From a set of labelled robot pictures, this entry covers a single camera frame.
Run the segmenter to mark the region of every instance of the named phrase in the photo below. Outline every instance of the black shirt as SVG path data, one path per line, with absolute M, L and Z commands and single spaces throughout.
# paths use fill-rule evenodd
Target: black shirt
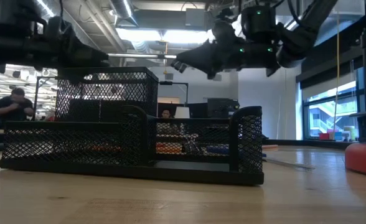
M 14 102 L 10 96 L 5 96 L 0 99 L 0 108 L 5 108 L 12 105 Z M 7 114 L 0 115 L 0 121 L 4 124 L 5 121 L 25 121 L 27 115 L 24 112 L 25 108 L 32 108 L 31 100 L 25 99 L 25 102 L 19 103 L 20 107 L 16 110 L 10 111 Z

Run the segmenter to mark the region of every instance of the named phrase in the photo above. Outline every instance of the red cushion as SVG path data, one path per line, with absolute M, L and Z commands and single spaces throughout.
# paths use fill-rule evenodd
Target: red cushion
M 351 144 L 345 151 L 347 169 L 366 174 L 366 144 Z

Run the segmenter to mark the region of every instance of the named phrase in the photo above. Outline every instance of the white wall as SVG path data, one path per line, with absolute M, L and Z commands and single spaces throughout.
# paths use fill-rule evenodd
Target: white wall
M 295 76 L 301 68 L 279 69 L 266 77 L 265 69 L 238 73 L 241 107 L 262 106 L 262 132 L 270 139 L 302 139 L 302 98 Z
M 149 68 L 159 79 L 165 80 L 164 67 Z M 166 68 L 168 73 L 174 74 L 173 82 L 189 83 L 189 103 L 204 103 L 204 98 L 232 98 L 236 99 L 238 94 L 231 92 L 231 89 L 238 89 L 237 82 L 231 84 L 229 73 L 220 73 L 222 81 L 208 80 L 207 75 L 200 70 L 187 68 L 184 73 L 179 73 L 172 67 Z M 158 86 L 158 96 L 179 97 L 181 103 L 185 102 L 185 85 Z

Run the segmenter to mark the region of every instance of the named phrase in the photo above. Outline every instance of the metal mesh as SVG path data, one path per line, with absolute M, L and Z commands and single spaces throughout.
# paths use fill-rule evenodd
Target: metal mesh
M 7 129 L 3 159 L 71 164 L 138 166 L 143 155 L 141 123 L 126 115 L 119 123 L 20 122 Z
M 244 116 L 238 120 L 238 171 L 262 172 L 262 119 L 261 116 Z
M 149 70 L 98 68 L 87 73 L 78 80 L 58 81 L 56 121 L 115 122 L 115 114 L 124 105 L 156 115 L 158 81 Z
M 211 119 L 159 119 L 156 130 L 157 154 L 228 156 L 228 120 L 213 124 Z

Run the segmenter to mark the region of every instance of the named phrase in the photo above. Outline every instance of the table surface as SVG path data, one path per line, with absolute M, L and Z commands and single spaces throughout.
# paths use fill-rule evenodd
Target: table surface
M 280 147 L 257 187 L 47 174 L 0 169 L 0 223 L 366 223 L 366 175 L 344 152 Z

